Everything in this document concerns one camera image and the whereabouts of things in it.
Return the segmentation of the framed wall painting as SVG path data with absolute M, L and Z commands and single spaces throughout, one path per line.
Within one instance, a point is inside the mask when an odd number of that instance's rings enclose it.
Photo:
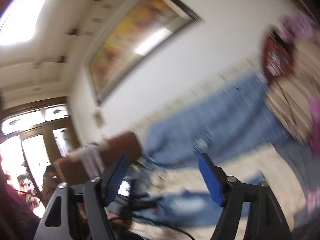
M 88 57 L 97 105 L 101 105 L 145 57 L 199 19 L 181 0 L 135 0 Z

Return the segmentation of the purple cloth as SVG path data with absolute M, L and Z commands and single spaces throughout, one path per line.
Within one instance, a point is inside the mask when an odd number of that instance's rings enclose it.
M 319 25 L 304 13 L 298 13 L 291 16 L 285 16 L 280 20 L 281 28 L 278 35 L 287 44 L 293 43 L 298 39 L 312 39 L 319 29 Z

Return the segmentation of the blue denim jeans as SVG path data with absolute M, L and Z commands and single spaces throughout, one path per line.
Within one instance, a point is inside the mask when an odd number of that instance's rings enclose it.
M 174 228 L 211 226 L 218 223 L 222 207 L 208 192 L 169 193 L 150 196 L 136 191 L 136 180 L 124 180 L 117 190 L 109 190 L 104 202 L 120 217 L 137 223 Z

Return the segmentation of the striped beige pillow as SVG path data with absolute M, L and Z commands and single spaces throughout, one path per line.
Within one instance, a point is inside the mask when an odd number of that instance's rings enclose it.
M 272 81 L 265 102 L 284 128 L 300 143 L 312 131 L 309 100 L 319 96 L 319 37 L 297 40 L 292 73 Z

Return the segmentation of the purple water bottle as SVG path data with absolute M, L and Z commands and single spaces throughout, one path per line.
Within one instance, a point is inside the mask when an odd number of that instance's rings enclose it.
M 310 147 L 313 155 L 319 155 L 320 103 L 319 96 L 309 101 L 312 129 Z

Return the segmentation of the cream floral quilt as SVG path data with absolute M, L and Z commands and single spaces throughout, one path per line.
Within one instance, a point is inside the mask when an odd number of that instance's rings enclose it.
M 215 225 L 174 228 L 137 223 L 142 239 L 292 239 L 313 212 L 308 202 L 317 166 L 310 147 L 289 142 L 262 146 L 221 165 L 207 154 L 198 168 L 170 171 L 161 195 L 208 192 L 222 207 Z

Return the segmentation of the wooden door with glass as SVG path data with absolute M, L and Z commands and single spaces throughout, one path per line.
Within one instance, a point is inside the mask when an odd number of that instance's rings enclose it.
M 79 145 L 65 96 L 1 110 L 1 166 L 5 181 L 27 207 L 42 217 L 47 200 L 44 178 L 54 161 Z

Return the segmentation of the grey garment on headboard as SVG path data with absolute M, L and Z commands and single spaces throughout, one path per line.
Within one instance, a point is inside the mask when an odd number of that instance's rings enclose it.
M 74 161 L 81 161 L 85 172 L 89 178 L 100 176 L 106 165 L 103 163 L 101 154 L 110 148 L 106 140 L 93 142 L 88 145 L 81 146 L 69 154 Z

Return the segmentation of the blue plaid duvet roll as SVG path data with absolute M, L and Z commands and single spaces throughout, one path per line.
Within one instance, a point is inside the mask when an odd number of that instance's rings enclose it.
M 266 92 L 262 74 L 253 73 L 152 125 L 144 157 L 157 167 L 193 167 L 203 153 L 217 164 L 286 143 L 291 137 L 264 102 Z

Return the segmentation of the red plastic bag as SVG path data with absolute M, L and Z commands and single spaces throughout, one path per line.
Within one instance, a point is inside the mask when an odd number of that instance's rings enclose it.
M 269 86 L 278 77 L 293 73 L 293 45 L 285 43 L 275 28 L 269 30 L 263 42 L 262 68 Z

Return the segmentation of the small wall picture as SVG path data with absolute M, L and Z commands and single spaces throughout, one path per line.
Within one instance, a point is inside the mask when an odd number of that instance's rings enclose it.
M 99 109 L 95 110 L 93 113 L 93 119 L 97 128 L 102 128 L 104 126 L 104 119 L 101 111 Z

